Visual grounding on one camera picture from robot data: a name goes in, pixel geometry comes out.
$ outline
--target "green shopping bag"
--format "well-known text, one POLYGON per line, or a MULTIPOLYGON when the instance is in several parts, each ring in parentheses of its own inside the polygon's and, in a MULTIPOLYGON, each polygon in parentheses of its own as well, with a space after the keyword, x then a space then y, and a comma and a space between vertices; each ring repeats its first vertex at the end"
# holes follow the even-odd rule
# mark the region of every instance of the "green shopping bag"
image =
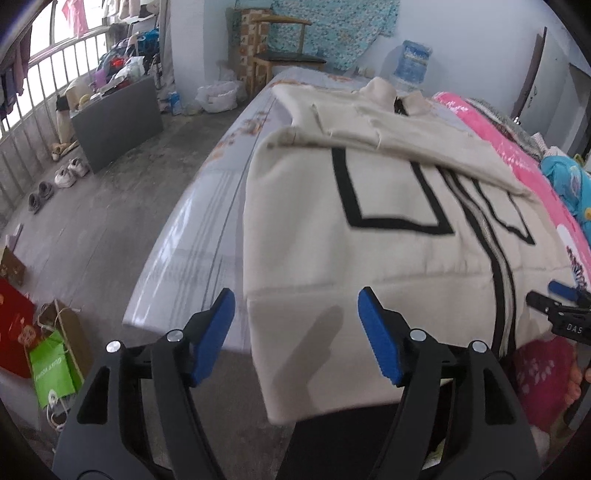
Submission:
POLYGON ((49 403, 49 392, 53 390, 57 398, 76 393, 82 385, 72 363, 72 357, 66 352, 64 339, 56 330, 29 353, 35 390, 41 408, 49 403))

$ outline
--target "black stripe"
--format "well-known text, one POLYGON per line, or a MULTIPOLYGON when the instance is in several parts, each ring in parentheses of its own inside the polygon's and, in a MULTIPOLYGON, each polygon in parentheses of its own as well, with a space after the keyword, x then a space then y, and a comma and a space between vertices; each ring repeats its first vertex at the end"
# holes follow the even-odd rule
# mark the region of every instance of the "black stripe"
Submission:
POLYGON ((347 223, 353 228, 372 228, 380 230, 410 230, 426 233, 427 235, 453 235, 454 231, 441 208, 431 186, 427 183, 421 166, 416 162, 410 162, 413 173, 421 186, 425 197, 431 206, 431 210, 437 219, 436 225, 423 225, 402 217, 363 217, 355 188, 351 181, 347 167, 344 148, 332 149, 333 168, 335 180, 340 195, 340 200, 345 211, 347 223))
MULTIPOLYGON (((511 318, 510 318, 511 327, 509 328, 509 338, 507 339, 508 344, 507 344, 506 355, 512 355, 513 352, 515 352, 515 350, 516 350, 515 349, 515 321, 517 318, 517 301, 515 298, 515 280, 513 278, 513 272, 511 270, 511 265, 509 263, 509 260, 507 260, 507 256, 505 255, 505 251, 503 250, 501 243, 499 242, 499 239, 497 238, 496 233, 495 233, 490 221, 486 217, 486 214, 482 211, 480 206, 476 203, 476 201, 470 196, 470 194, 464 188, 464 185, 462 185, 462 183, 460 182, 460 179, 458 178, 457 174, 455 172, 450 172, 450 175, 451 175, 454 183, 456 184, 457 188, 468 199, 470 199, 472 201, 472 203, 482 212, 483 217, 485 218, 486 224, 488 225, 488 229, 491 232, 491 239, 495 243, 496 247, 499 249, 499 252, 501 252, 502 260, 505 263, 505 268, 509 274, 509 287, 510 287, 511 291, 508 292, 508 294, 511 295, 511 299, 513 300, 513 310, 511 312, 511 318)), ((505 302, 503 302, 503 311, 504 310, 505 310, 505 302)), ((507 320, 505 311, 504 311, 504 319, 505 319, 505 321, 507 320)))
POLYGON ((519 215, 519 218, 521 219, 521 224, 525 228, 525 233, 527 234, 527 236, 525 236, 523 233, 521 233, 521 231, 519 231, 518 228, 516 228, 512 225, 507 225, 500 218, 498 218, 498 216, 496 215, 495 209, 492 207, 491 201, 488 199, 488 197, 482 191, 482 187, 480 186, 480 182, 476 179, 472 179, 472 183, 474 184, 474 188, 476 189, 476 191, 482 197, 482 200, 485 201, 486 206, 488 207, 488 211, 491 213, 492 217, 495 219, 495 221, 499 225, 501 225, 509 233, 512 233, 515 236, 517 236, 518 238, 520 238, 521 240, 523 240, 526 244, 535 245, 535 240, 531 236, 530 229, 527 228, 527 224, 525 223, 523 215, 521 214, 521 210, 519 210, 519 207, 517 206, 517 204, 515 203, 515 200, 513 200, 513 197, 511 196, 511 194, 509 192, 507 192, 507 196, 509 197, 509 201, 513 204, 513 207, 517 211, 517 214, 519 215))
POLYGON ((472 231, 474 231, 476 238, 480 242, 482 248, 484 249, 484 251, 488 255, 488 258, 491 262, 492 282, 493 282, 493 286, 494 286, 494 290, 495 290, 495 305, 496 305, 495 330, 494 330, 494 333, 492 336, 491 351, 498 358, 499 352, 501 349, 501 343, 503 340, 503 332, 505 330, 505 292, 504 292, 505 289, 503 286, 501 266, 500 266, 498 260, 496 259, 496 256, 494 255, 491 247, 487 243, 484 233, 482 232, 480 225, 478 225, 478 221, 476 220, 476 217, 474 217, 474 214, 465 205, 463 199, 461 199, 456 194, 456 192, 453 190, 453 188, 450 184, 450 180, 447 178, 447 175, 449 175, 451 178, 453 178, 452 172, 450 170, 445 170, 441 167, 437 167, 437 169, 438 169, 439 173, 441 174, 443 181, 447 185, 447 188, 452 193, 452 195, 456 198, 458 204, 462 207, 462 210, 464 211, 464 217, 466 217, 466 221, 468 222, 468 225, 470 225, 470 227, 472 228, 472 231))

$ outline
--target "blue water bottle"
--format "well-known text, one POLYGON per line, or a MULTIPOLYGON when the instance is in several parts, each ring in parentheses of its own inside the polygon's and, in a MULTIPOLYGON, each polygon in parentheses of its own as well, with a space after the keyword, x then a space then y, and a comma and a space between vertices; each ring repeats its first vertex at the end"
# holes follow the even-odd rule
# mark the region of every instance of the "blue water bottle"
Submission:
POLYGON ((391 81, 399 90, 417 90, 425 79, 427 64, 433 49, 410 40, 402 44, 402 55, 391 81))
POLYGON ((181 96, 177 92, 168 94, 168 102, 170 104, 170 113, 173 115, 180 115, 183 113, 183 107, 181 105, 181 96))

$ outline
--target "blue plush toy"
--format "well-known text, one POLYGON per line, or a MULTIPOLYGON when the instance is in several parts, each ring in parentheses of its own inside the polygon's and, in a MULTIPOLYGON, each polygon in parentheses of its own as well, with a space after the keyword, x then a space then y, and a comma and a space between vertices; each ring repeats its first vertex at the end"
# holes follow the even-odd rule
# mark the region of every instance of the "blue plush toy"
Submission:
POLYGON ((591 177, 569 157, 546 157, 540 168, 591 245, 591 177))

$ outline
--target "white sneaker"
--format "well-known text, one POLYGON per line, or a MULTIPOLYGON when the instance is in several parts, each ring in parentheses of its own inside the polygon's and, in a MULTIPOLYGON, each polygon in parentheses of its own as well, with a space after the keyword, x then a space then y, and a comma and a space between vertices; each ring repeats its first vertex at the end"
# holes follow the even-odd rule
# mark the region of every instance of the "white sneaker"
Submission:
POLYGON ((66 189, 76 183, 76 176, 66 168, 64 165, 56 172, 55 184, 56 187, 66 189))
POLYGON ((68 164, 68 170, 73 174, 83 177, 90 170, 88 163, 82 160, 80 157, 72 158, 68 164))

